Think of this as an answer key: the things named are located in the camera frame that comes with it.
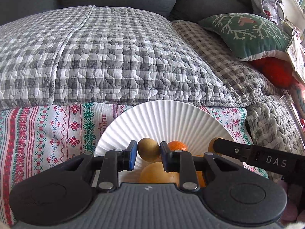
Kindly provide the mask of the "mandarin orange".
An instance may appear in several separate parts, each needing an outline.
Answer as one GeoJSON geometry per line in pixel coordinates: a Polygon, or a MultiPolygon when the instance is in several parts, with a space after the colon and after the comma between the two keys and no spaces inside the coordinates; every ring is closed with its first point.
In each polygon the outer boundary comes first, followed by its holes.
{"type": "Polygon", "coordinates": [[[171,141],[168,143],[168,147],[171,151],[175,151],[175,150],[187,151],[188,150],[187,145],[181,141],[171,141]]]}

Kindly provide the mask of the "brown grey checked blanket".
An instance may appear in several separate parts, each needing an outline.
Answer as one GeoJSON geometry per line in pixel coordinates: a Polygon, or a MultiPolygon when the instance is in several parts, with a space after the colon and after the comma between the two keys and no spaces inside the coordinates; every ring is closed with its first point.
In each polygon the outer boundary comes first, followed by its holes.
{"type": "Polygon", "coordinates": [[[255,145],[304,155],[299,130],[282,97],[285,91],[250,64],[238,61],[215,33],[188,21],[173,21],[172,26],[184,54],[196,61],[194,79],[178,91],[180,101],[245,108],[255,145]]]}

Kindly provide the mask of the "green snowflake pillow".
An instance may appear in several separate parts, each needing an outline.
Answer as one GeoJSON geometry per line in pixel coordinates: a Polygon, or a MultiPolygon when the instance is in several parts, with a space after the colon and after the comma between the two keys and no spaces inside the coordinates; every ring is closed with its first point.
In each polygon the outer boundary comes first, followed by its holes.
{"type": "Polygon", "coordinates": [[[230,13],[212,15],[198,24],[218,34],[240,61],[274,57],[288,61],[286,53],[292,37],[259,15],[230,13]]]}

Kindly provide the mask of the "orange tomato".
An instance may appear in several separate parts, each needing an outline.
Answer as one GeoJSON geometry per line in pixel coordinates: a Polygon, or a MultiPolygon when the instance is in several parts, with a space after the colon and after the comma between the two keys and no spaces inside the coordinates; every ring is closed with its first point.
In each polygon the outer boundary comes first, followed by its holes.
{"type": "Polygon", "coordinates": [[[196,171],[197,174],[197,180],[198,180],[198,184],[200,185],[201,188],[205,188],[206,187],[206,182],[203,178],[203,174],[201,171],[196,171]]]}

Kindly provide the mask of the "floral paper bag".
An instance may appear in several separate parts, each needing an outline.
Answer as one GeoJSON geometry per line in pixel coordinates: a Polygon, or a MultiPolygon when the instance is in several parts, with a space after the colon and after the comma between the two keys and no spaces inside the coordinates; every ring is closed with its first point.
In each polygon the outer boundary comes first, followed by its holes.
{"type": "Polygon", "coordinates": [[[256,15],[268,19],[276,28],[287,33],[291,39],[284,52],[279,50],[268,51],[265,57],[276,57],[291,63],[293,77],[304,84],[304,47],[300,43],[300,37],[288,22],[284,20],[284,12],[276,0],[251,0],[253,12],[256,15]]]}

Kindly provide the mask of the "grey checked quilt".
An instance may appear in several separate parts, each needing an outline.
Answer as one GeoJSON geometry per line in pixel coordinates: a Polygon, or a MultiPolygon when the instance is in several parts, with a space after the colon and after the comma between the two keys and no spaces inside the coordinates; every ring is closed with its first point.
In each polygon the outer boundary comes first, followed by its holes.
{"type": "Polygon", "coordinates": [[[176,100],[240,107],[209,65],[153,12],[79,6],[1,26],[1,109],[176,100]]]}

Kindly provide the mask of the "red cushion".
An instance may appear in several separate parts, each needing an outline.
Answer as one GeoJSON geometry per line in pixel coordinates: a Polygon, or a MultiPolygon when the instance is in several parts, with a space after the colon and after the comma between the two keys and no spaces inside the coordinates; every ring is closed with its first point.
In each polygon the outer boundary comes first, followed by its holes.
{"type": "Polygon", "coordinates": [[[274,57],[266,57],[249,61],[249,63],[262,73],[274,86],[287,89],[296,83],[293,77],[292,65],[288,61],[274,57]]]}

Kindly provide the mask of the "large yellow passion fruit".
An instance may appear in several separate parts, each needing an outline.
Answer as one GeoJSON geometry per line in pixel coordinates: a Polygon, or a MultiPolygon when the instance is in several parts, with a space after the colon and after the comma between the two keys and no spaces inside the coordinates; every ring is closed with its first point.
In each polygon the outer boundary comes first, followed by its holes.
{"type": "Polygon", "coordinates": [[[151,163],[141,171],[139,183],[166,184],[175,183],[179,185],[179,173],[166,172],[162,162],[151,163]]]}

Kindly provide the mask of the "white ribbed plate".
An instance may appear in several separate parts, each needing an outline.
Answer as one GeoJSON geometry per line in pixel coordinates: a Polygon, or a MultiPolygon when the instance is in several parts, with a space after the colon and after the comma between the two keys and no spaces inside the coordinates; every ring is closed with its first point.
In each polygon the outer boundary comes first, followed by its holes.
{"type": "Polygon", "coordinates": [[[99,139],[94,155],[126,149],[132,140],[150,138],[157,143],[180,141],[193,156],[207,152],[214,138],[232,141],[228,130],[207,112],[178,101],[139,104],[114,119],[99,139]]]}

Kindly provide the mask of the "patterned red green tablecloth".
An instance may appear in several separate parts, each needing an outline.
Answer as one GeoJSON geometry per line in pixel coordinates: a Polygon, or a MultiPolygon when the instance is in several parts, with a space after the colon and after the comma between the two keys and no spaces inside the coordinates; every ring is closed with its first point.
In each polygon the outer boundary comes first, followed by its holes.
{"type": "Polygon", "coordinates": [[[130,106],[86,103],[1,111],[1,225],[12,226],[9,193],[19,182],[88,151],[130,106]]]}

